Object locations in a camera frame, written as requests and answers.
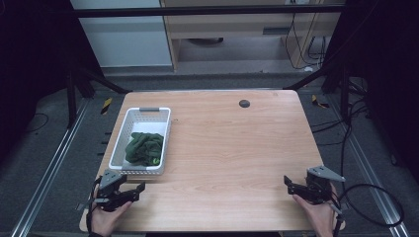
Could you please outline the white cabinet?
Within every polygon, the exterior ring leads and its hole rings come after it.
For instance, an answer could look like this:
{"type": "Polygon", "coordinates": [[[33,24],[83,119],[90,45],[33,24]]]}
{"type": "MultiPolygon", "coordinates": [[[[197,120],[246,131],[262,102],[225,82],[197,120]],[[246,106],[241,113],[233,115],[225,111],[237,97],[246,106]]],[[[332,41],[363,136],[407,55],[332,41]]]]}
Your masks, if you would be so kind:
{"type": "MultiPolygon", "coordinates": [[[[75,10],[158,8],[159,0],[70,0],[75,10]]],[[[80,18],[102,68],[171,66],[163,18],[80,18]]]]}

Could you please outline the yellow black striped tape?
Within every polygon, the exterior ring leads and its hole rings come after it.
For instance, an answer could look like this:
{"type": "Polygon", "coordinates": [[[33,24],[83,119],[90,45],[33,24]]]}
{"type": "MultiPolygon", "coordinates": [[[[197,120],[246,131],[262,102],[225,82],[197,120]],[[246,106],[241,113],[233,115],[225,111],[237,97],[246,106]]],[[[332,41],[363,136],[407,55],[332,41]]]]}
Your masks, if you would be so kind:
{"type": "Polygon", "coordinates": [[[315,95],[311,95],[311,103],[317,107],[328,109],[329,105],[327,103],[319,103],[315,95]]]}
{"type": "Polygon", "coordinates": [[[110,104],[112,102],[113,98],[107,98],[104,102],[104,105],[101,109],[101,115],[105,115],[110,107],[110,104]]]}

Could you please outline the white perforated plastic basket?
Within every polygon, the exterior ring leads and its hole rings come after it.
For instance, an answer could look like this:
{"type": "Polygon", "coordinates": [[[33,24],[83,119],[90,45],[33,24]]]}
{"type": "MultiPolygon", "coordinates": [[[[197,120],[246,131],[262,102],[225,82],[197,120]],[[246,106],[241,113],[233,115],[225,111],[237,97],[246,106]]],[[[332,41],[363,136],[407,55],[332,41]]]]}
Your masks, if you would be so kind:
{"type": "Polygon", "coordinates": [[[165,166],[165,152],[168,144],[171,110],[169,108],[129,108],[118,134],[109,167],[130,175],[161,175],[165,166]],[[164,137],[161,161],[158,166],[141,166],[126,160],[126,146],[133,132],[158,133],[164,137]]]}

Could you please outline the black metal stand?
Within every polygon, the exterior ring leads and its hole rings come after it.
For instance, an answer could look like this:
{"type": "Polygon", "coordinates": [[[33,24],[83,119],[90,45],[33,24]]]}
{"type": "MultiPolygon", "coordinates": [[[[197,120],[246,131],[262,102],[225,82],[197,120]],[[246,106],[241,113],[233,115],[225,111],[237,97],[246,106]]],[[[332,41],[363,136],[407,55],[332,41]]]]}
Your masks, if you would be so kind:
{"type": "Polygon", "coordinates": [[[311,73],[302,80],[285,87],[285,90],[297,91],[304,85],[307,85],[315,79],[325,76],[325,81],[321,90],[326,93],[332,93],[337,87],[340,87],[340,116],[345,123],[349,122],[349,68],[344,63],[337,61],[326,62],[317,71],[311,73]]]}
{"type": "Polygon", "coordinates": [[[112,91],[118,94],[129,93],[129,90],[112,83],[111,81],[107,80],[103,75],[95,73],[86,68],[68,69],[65,79],[68,108],[68,128],[72,127],[77,119],[75,95],[76,90],[79,90],[83,98],[92,98],[95,95],[95,90],[90,83],[91,80],[98,82],[99,84],[111,89],[112,91]]]}

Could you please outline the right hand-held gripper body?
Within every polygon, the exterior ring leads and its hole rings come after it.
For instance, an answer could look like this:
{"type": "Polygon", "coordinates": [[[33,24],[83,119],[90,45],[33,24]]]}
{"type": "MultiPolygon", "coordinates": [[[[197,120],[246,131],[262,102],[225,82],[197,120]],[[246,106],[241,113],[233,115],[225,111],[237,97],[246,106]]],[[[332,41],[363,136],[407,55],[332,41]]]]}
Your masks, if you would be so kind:
{"type": "Polygon", "coordinates": [[[312,197],[309,200],[312,203],[319,204],[332,200],[331,181],[345,183],[346,179],[325,167],[320,165],[307,169],[306,184],[312,197]]]}

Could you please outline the light wooden desk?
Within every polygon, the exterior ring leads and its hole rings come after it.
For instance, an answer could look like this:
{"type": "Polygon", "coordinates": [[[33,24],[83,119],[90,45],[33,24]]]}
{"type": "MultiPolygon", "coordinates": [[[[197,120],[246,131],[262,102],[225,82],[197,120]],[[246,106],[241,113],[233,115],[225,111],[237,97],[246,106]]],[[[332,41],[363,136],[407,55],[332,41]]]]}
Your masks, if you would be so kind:
{"type": "MultiPolygon", "coordinates": [[[[344,0],[159,0],[163,7],[254,6],[254,5],[323,5],[341,4],[344,0]]],[[[292,66],[308,62],[312,39],[333,35],[338,13],[243,14],[167,16],[170,40],[215,39],[279,36],[292,66]]]]}

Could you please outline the dark green cloth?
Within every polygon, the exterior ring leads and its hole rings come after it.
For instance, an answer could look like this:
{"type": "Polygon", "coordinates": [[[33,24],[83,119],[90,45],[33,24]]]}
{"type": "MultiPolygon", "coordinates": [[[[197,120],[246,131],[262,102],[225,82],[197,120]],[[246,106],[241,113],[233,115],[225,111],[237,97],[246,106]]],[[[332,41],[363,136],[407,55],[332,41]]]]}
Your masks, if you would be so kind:
{"type": "Polygon", "coordinates": [[[164,137],[158,133],[133,132],[126,146],[126,160],[141,166],[158,166],[161,161],[164,137]]]}

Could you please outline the person's left hand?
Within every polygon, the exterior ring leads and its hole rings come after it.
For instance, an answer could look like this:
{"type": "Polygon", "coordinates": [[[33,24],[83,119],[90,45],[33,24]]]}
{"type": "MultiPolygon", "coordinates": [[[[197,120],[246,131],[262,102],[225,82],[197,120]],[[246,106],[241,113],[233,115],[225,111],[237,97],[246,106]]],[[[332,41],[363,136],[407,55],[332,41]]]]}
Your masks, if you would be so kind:
{"type": "Polygon", "coordinates": [[[113,212],[104,211],[96,204],[91,212],[91,233],[100,235],[101,237],[111,237],[114,229],[117,227],[119,219],[126,213],[132,205],[131,201],[118,207],[113,212]]]}

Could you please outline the person's right hand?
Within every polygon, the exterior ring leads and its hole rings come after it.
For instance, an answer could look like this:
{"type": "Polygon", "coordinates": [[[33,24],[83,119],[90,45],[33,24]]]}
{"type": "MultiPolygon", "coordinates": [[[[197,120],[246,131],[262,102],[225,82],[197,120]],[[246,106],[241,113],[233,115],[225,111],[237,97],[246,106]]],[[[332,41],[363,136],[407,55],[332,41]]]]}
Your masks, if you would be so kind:
{"type": "Polygon", "coordinates": [[[298,195],[293,195],[293,200],[302,208],[316,237],[334,237],[335,210],[334,202],[329,200],[321,204],[312,204],[298,195]]]}

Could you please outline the aluminium floor rail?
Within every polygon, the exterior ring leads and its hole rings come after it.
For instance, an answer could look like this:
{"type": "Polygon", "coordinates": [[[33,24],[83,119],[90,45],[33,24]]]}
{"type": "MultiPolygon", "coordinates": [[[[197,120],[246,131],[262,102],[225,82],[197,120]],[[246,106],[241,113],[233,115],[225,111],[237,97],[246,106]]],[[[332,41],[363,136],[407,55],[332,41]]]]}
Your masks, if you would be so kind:
{"type": "Polygon", "coordinates": [[[407,227],[405,226],[404,220],[404,209],[402,205],[398,202],[398,199],[394,197],[389,191],[387,191],[377,177],[376,172],[372,168],[370,162],[367,159],[364,150],[362,149],[359,140],[352,133],[352,127],[347,125],[342,117],[340,116],[338,103],[335,99],[330,99],[330,106],[335,113],[336,117],[340,119],[343,124],[341,125],[343,131],[345,132],[342,148],[341,148],[341,161],[340,161],[340,173],[344,174],[344,154],[346,147],[349,147],[353,153],[355,162],[357,163],[360,173],[364,178],[364,182],[361,184],[356,184],[351,187],[348,185],[342,186],[342,197],[347,200],[347,204],[356,211],[356,206],[352,204],[348,198],[348,193],[354,191],[356,188],[365,187],[370,190],[372,194],[377,209],[379,210],[383,222],[378,220],[373,220],[371,217],[367,217],[359,212],[359,215],[364,218],[366,221],[370,222],[373,225],[381,226],[390,231],[393,237],[411,237],[407,227]]]}
{"type": "Polygon", "coordinates": [[[10,237],[27,237],[31,227],[39,214],[43,202],[51,188],[52,183],[58,174],[61,164],[64,161],[66,154],[72,144],[74,137],[79,130],[79,127],[86,115],[89,107],[90,99],[82,99],[80,106],[76,111],[76,118],[74,123],[66,129],[54,155],[51,158],[43,176],[30,199],[25,211],[19,218],[19,221],[13,228],[10,237]]]}

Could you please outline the black horizontal bar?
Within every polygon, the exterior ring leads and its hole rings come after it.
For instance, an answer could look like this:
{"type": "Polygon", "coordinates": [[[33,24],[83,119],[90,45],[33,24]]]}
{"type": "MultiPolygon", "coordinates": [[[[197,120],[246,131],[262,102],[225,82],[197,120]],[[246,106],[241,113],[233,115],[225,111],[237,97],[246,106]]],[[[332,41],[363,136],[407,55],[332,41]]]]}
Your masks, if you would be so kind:
{"type": "Polygon", "coordinates": [[[203,16],[243,14],[337,13],[342,12],[345,9],[345,4],[197,6],[127,9],[84,9],[69,11],[68,15],[75,16],[77,18],[203,16]]]}

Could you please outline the dark curtain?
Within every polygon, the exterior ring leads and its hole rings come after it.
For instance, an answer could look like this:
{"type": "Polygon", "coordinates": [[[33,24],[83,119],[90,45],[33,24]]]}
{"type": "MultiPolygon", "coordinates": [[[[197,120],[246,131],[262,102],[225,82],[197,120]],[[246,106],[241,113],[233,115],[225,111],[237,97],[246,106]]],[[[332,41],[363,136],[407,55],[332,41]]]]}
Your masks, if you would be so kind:
{"type": "Polygon", "coordinates": [[[395,156],[419,183],[419,0],[344,0],[326,59],[368,82],[395,156]]]}
{"type": "Polygon", "coordinates": [[[70,0],[0,0],[0,166],[9,161],[38,101],[66,87],[55,36],[81,67],[102,73],[80,22],[51,15],[72,8],[70,0]]]}

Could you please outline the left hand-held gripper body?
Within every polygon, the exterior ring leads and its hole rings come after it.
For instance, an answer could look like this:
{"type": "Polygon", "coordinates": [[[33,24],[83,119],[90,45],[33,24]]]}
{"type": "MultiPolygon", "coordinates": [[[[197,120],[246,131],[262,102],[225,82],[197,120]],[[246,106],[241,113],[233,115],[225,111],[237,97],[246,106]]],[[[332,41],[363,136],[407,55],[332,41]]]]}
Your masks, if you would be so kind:
{"type": "Polygon", "coordinates": [[[76,206],[77,210],[86,209],[95,203],[104,211],[115,211],[118,207],[131,201],[132,191],[121,192],[118,190],[118,180],[123,174],[106,170],[93,184],[91,194],[84,203],[76,206]]]}

